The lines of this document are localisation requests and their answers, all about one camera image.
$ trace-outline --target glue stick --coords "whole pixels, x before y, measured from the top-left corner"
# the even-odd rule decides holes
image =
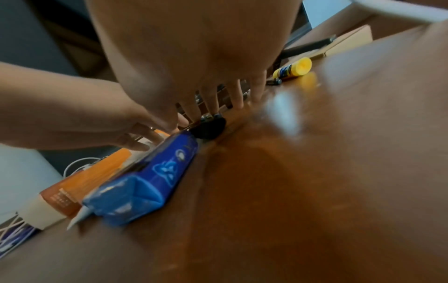
[[[287,65],[283,68],[277,69],[272,77],[274,79],[288,79],[297,76],[306,75],[310,70],[313,63],[308,57],[303,57],[299,61]]]

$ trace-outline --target wet wipes pack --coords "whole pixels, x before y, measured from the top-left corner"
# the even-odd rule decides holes
[[[113,226],[157,210],[165,205],[197,148],[195,137],[188,131],[172,135],[87,195],[83,204]]]

